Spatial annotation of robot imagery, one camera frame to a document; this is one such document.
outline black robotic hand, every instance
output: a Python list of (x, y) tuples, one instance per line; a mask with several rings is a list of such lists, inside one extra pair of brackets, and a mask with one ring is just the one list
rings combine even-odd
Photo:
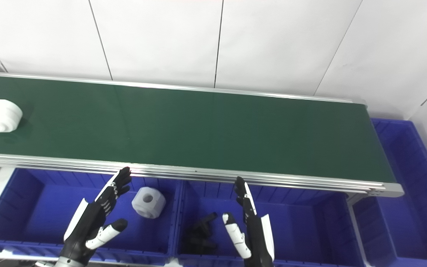
[(244, 223), (247, 236), (242, 233), (232, 213), (226, 212), (222, 218), (225, 228), (236, 250), (244, 259), (245, 267), (274, 267), (274, 243), (269, 215), (259, 217), (248, 184), (242, 177), (235, 181), (237, 202), (244, 210)]
[[(120, 218), (105, 225), (106, 217), (115, 207), (116, 200), (129, 191), (131, 182), (129, 167), (117, 172), (105, 184), (95, 201), (88, 203), (83, 199), (64, 235), (64, 247), (55, 267), (83, 267), (95, 253), (95, 250), (125, 230), (127, 220)], [(37, 266), (50, 266), (37, 263)]]

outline hole in part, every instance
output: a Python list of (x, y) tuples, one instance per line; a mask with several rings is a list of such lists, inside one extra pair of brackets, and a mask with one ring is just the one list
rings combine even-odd
[(153, 196), (151, 196), (150, 194), (146, 194), (143, 196), (143, 201), (146, 203), (149, 203), (149, 202), (153, 201)]

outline white tiled wall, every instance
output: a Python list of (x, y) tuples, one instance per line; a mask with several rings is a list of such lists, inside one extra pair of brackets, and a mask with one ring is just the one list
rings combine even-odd
[(8, 72), (110, 79), (88, 1), (0, 0)]
[(222, 0), (91, 0), (114, 80), (213, 87)]
[(218, 88), (313, 95), (359, 0), (225, 0)]
[(364, 0), (317, 90), (410, 118), (427, 98), (427, 0)]
[(0, 0), (9, 72), (363, 98), (427, 98), (427, 0)]

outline robotic hand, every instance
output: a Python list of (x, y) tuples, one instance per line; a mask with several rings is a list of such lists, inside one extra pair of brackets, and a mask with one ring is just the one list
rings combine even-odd
[(244, 259), (245, 267), (274, 267), (273, 233), (269, 215), (261, 218), (256, 215), (251, 192), (242, 177), (237, 177), (234, 190), (237, 193), (237, 202), (244, 210), (247, 238), (240, 231), (232, 213), (226, 212), (222, 218), (236, 250)]
[[(106, 217), (115, 207), (116, 200), (129, 191), (131, 182), (129, 167), (117, 172), (103, 187), (95, 201), (83, 199), (78, 206), (64, 235), (64, 247), (54, 267), (84, 267), (95, 250), (125, 230), (127, 220), (120, 218), (105, 225)], [(38, 267), (52, 264), (37, 262)]]

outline blue storage bin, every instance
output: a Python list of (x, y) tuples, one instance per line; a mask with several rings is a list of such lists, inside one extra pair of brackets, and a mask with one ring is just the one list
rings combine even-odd
[(367, 260), (376, 267), (427, 267), (427, 151), (410, 121), (373, 119), (405, 195), (354, 205)]
[[(242, 267), (243, 260), (229, 238), (222, 214), (233, 213), (240, 228), (242, 208), (233, 184), (185, 181), (176, 234), (176, 257), (185, 266)], [(258, 215), (269, 214), (275, 243), (275, 266), (363, 265), (343, 193), (251, 185)], [(197, 220), (216, 212), (211, 222), (218, 248), (212, 255), (193, 255), (183, 246), (183, 235)]]
[[(0, 196), (0, 251), (58, 257), (78, 204), (91, 202), (110, 175), (16, 169)], [(98, 248), (92, 260), (164, 265), (173, 254), (174, 223), (182, 182), (133, 177), (128, 193), (107, 218), (128, 220), (122, 234)], [(166, 206), (155, 220), (139, 216), (131, 201), (140, 187), (156, 188)]]

